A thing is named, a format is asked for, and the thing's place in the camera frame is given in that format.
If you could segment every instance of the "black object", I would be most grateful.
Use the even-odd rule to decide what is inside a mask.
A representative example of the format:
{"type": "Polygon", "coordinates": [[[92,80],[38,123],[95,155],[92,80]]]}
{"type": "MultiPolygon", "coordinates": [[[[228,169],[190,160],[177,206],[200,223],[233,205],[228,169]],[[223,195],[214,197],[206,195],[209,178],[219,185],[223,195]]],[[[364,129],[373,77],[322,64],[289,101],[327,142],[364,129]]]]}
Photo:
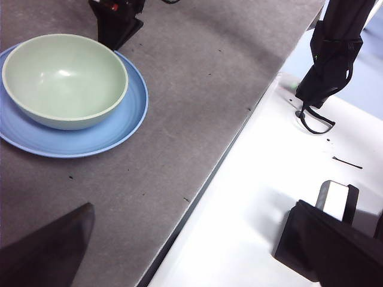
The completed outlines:
{"type": "MultiPolygon", "coordinates": [[[[381,234],[379,224],[376,230],[381,234]]],[[[382,242],[302,200],[290,211],[275,258],[323,287],[383,286],[382,242]]]]}
{"type": "Polygon", "coordinates": [[[314,65],[296,92],[296,97],[303,101],[298,117],[311,133],[327,133],[335,125],[311,106],[321,108],[329,96],[341,91],[351,80],[355,58],[363,45],[360,33],[374,3],[375,0],[330,0],[323,21],[315,26],[310,42],[314,65]],[[327,123],[329,128],[325,132],[312,130],[304,111],[327,123]]]}
{"type": "Polygon", "coordinates": [[[98,41],[111,50],[118,50],[144,25],[136,18],[145,0],[89,0],[97,17],[98,41]]]}
{"type": "Polygon", "coordinates": [[[69,287],[94,221],[93,205],[87,203],[0,249],[0,286],[69,287]]]}

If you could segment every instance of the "black bracket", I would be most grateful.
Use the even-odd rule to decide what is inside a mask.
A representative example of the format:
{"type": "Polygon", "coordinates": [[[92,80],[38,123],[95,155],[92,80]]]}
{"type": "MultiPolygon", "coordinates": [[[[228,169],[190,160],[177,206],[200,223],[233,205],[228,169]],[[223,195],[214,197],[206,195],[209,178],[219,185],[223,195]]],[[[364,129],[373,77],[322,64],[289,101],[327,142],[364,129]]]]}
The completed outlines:
{"type": "Polygon", "coordinates": [[[118,50],[144,25],[136,18],[145,0],[89,0],[98,23],[98,41],[118,50]]]}
{"type": "Polygon", "coordinates": [[[310,46],[314,65],[299,84],[296,97],[303,101],[299,118],[302,124],[315,134],[326,133],[335,125],[311,109],[321,108],[326,99],[341,91],[351,80],[353,64],[363,41],[357,39],[328,39],[324,35],[323,21],[318,21],[310,46]],[[308,127],[304,111],[330,125],[325,132],[316,132],[308,127]]]}

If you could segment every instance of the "white surface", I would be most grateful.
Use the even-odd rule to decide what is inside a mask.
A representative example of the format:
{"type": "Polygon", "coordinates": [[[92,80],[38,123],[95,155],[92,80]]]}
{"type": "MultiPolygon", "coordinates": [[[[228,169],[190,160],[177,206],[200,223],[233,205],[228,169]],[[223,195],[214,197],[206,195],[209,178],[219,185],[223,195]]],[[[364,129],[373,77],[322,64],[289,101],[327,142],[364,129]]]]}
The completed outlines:
{"type": "MultiPolygon", "coordinates": [[[[288,78],[282,82],[292,83],[288,78]]],[[[238,137],[150,287],[318,286],[271,252],[286,211],[298,199],[315,205],[321,184],[329,179],[360,189],[357,209],[362,211],[355,216],[355,227],[373,233],[383,207],[383,122],[333,96],[320,113],[337,123],[328,134],[315,136],[294,115],[300,101],[275,86],[238,137]]]]}

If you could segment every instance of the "black line mark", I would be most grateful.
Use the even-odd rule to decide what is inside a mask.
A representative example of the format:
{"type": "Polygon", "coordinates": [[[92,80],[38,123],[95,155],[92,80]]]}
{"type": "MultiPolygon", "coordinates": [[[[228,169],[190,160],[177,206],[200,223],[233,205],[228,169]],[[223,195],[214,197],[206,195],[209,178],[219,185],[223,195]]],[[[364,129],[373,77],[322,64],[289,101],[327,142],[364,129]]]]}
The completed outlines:
{"type": "Polygon", "coordinates": [[[361,166],[357,166],[357,165],[355,165],[355,164],[348,163],[347,161],[340,160],[340,159],[338,159],[338,158],[336,158],[336,157],[333,157],[333,159],[335,159],[335,160],[337,160],[337,161],[340,161],[340,162],[342,162],[342,163],[345,163],[345,164],[349,164],[350,166],[354,166],[354,167],[356,167],[356,168],[358,168],[358,169],[363,169],[361,166]]]}

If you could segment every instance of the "gray table surface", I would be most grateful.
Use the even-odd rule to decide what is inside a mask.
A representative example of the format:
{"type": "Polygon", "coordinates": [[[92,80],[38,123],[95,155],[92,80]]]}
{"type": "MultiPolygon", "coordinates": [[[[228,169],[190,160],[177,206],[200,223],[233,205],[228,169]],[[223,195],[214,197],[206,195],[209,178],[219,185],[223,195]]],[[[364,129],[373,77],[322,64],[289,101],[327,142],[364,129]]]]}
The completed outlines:
{"type": "MultiPolygon", "coordinates": [[[[3,141],[2,246],[90,201],[96,224],[73,286],[137,284],[322,4],[149,0],[120,49],[148,85],[142,126],[73,160],[3,141]]],[[[85,0],[1,0],[1,50],[45,33],[96,39],[96,19],[85,0]]]]}

